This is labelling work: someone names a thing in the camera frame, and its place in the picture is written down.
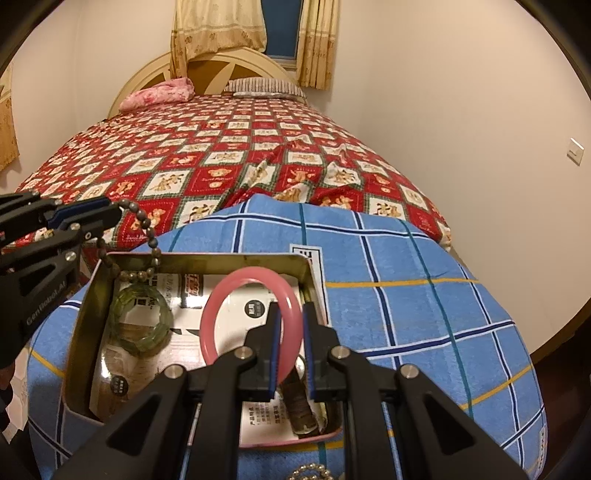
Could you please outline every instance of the brown bead bracelet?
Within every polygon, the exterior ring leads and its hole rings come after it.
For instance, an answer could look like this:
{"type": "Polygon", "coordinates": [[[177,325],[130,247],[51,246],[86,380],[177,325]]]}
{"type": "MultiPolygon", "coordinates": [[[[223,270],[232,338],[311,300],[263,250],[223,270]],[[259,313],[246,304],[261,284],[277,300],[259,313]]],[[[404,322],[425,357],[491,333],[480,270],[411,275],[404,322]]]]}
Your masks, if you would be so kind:
{"type": "Polygon", "coordinates": [[[96,239],[96,247],[99,250],[98,257],[102,260],[104,265],[108,269],[110,269],[111,276],[113,278],[119,278],[121,281],[130,283],[135,283],[137,281],[144,282],[156,275],[156,270],[160,266],[160,257],[162,256],[162,250],[158,248],[158,239],[156,238],[156,231],[154,230],[154,228],[150,226],[152,220],[148,218],[146,212],[139,207],[137,202],[132,202],[129,199],[123,199],[113,203],[123,208],[123,210],[129,209],[130,212],[135,214],[135,217],[138,219],[140,227],[146,233],[146,237],[148,238],[148,246],[152,249],[151,266],[150,268],[147,268],[145,271],[122,271],[119,265],[113,262],[113,259],[111,257],[107,256],[106,242],[105,239],[102,238],[102,236],[96,239]]]}

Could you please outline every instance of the arched headboard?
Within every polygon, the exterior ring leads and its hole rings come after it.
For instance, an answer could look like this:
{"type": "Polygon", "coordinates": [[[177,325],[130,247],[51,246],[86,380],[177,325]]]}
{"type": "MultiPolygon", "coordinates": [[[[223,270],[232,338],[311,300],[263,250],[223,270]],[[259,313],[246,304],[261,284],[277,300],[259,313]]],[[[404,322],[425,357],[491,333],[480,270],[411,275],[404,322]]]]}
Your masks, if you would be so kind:
{"type": "MultiPolygon", "coordinates": [[[[109,110],[109,118],[119,113],[119,105],[130,93],[170,80],[170,53],[152,60],[123,86],[109,110]]],[[[195,93],[222,93],[230,80],[244,77],[264,77],[294,81],[277,62],[251,48],[233,48],[203,55],[191,60],[188,77],[195,93]]]]}

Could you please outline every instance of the dark floor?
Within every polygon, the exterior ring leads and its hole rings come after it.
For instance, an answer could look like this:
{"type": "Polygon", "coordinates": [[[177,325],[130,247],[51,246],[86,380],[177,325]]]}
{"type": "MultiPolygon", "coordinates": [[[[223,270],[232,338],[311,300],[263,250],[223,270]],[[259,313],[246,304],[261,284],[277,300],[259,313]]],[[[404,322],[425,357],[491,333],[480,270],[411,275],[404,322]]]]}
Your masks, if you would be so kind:
{"type": "Polygon", "coordinates": [[[591,408],[591,320],[558,350],[537,363],[535,371],[548,418],[548,455],[540,477],[543,479],[591,408]]]}

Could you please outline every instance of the triangular cutout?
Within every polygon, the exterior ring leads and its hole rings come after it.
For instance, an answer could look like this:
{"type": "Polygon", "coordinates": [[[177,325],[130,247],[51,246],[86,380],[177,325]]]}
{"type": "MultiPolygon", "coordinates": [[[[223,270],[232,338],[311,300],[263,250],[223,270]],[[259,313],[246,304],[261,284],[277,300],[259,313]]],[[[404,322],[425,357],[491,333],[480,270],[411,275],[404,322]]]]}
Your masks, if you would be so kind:
{"type": "Polygon", "coordinates": [[[111,434],[107,440],[109,448],[131,456],[139,455],[159,405],[159,396],[150,397],[144,405],[125,420],[120,428],[111,434]]]}
{"type": "Polygon", "coordinates": [[[454,455],[474,445],[472,435],[431,395],[425,395],[425,408],[435,429],[437,441],[444,455],[454,455]]]}

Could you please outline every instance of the bedspread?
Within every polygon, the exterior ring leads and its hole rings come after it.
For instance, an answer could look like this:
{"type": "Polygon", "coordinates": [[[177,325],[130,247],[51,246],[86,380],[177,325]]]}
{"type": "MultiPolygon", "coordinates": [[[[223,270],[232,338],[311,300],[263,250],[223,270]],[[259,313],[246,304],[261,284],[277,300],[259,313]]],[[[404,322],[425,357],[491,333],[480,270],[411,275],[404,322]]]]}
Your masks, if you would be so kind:
{"type": "MultiPolygon", "coordinates": [[[[442,215],[409,179],[329,118],[285,99],[198,96],[118,115],[73,137],[18,190],[28,189],[66,203],[136,199],[158,234],[263,193],[405,219],[450,245],[442,215]]],[[[145,235],[128,213],[105,240],[126,251],[145,235]]],[[[94,252],[85,249],[91,268],[94,252]]]]}
{"type": "MultiPolygon", "coordinates": [[[[471,273],[407,222],[276,202],[256,195],[159,237],[164,252],[297,252],[320,265],[339,340],[388,368],[418,365],[528,472],[544,467],[547,423],[515,323],[471,273]]],[[[149,251],[142,245],[138,251],[149,251]]],[[[61,399],[67,352],[85,289],[32,339],[29,421],[44,479],[96,431],[61,399]]],[[[298,465],[343,471],[343,439],[242,450],[241,480],[280,480],[298,465]]]]}

